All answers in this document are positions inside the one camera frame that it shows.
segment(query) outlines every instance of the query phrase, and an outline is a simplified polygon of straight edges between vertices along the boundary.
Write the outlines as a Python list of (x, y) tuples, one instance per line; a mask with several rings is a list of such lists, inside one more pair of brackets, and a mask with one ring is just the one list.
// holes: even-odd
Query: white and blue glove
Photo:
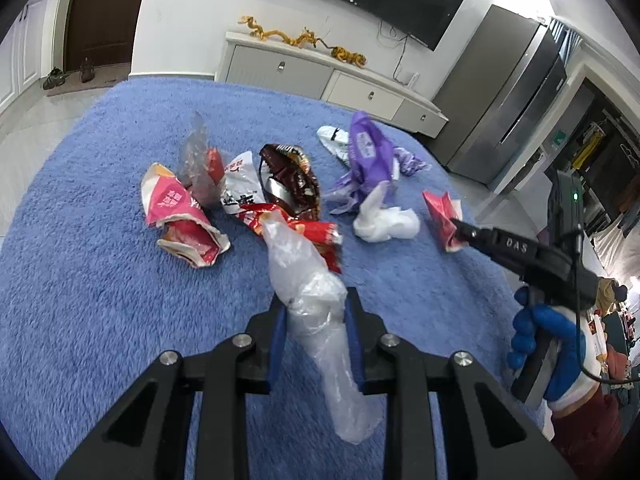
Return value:
[[(529, 299), (529, 289), (523, 287), (515, 294), (521, 305)], [(596, 381), (588, 378), (578, 366), (575, 337), (575, 312), (564, 306), (549, 307), (539, 304), (532, 308), (523, 308), (513, 318), (516, 335), (511, 339), (513, 351), (507, 354), (507, 364), (514, 370), (524, 365), (527, 356), (536, 349), (534, 335), (537, 328), (543, 328), (560, 340), (560, 351), (556, 369), (551, 376), (545, 392), (549, 408), (558, 412), (586, 396)], [(600, 363), (596, 359), (593, 335), (587, 320), (580, 317), (580, 357), (585, 369), (600, 376)]]

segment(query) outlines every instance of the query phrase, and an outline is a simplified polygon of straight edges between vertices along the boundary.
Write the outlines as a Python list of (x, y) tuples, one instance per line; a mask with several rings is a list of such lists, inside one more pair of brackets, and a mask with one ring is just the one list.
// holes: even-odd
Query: gray refrigerator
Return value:
[(433, 100), (449, 122), (428, 149), (453, 173), (491, 187), (565, 79), (545, 25), (491, 6)]

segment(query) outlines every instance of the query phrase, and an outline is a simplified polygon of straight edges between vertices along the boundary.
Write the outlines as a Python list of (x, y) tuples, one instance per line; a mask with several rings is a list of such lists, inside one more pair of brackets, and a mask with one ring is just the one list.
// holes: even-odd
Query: golden tiger figurine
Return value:
[(250, 35), (256, 38), (260, 38), (261, 41), (265, 41), (270, 36), (280, 36), (282, 38), (283, 43), (290, 44), (291, 46), (296, 46), (298, 48), (302, 48), (305, 43), (311, 44), (316, 48), (316, 44), (318, 41), (322, 43), (325, 47), (331, 50), (331, 56), (335, 57), (338, 61), (344, 63), (351, 63), (357, 66), (358, 68), (364, 68), (367, 63), (367, 58), (364, 57), (364, 54), (359, 54), (357, 52), (349, 52), (343, 46), (329, 46), (327, 45), (322, 38), (316, 38), (315, 32), (309, 30), (305, 27), (305, 30), (302, 33), (292, 40), (289, 36), (287, 36), (281, 30), (267, 30), (266, 32), (262, 28), (261, 25), (258, 25), (255, 22), (253, 16), (242, 16), (240, 21), (238, 22), (240, 25), (246, 23), (247, 27), (252, 29)]

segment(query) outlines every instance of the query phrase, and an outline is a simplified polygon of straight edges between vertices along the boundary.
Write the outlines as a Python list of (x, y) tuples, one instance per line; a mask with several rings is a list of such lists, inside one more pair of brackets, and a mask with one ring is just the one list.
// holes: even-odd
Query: drawer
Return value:
[(341, 72), (326, 100), (353, 110), (364, 110), (386, 120), (393, 118), (402, 104), (401, 97)]
[(299, 57), (236, 45), (226, 82), (319, 99), (333, 71)]
[(391, 122), (403, 130), (435, 138), (447, 123), (447, 118), (405, 99)]

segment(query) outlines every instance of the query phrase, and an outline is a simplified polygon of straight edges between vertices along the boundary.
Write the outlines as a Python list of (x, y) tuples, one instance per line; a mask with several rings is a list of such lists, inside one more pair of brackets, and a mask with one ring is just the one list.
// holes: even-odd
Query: maroon sleeve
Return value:
[(570, 415), (553, 418), (551, 441), (580, 480), (596, 478), (622, 442), (618, 401), (604, 396), (602, 387)]

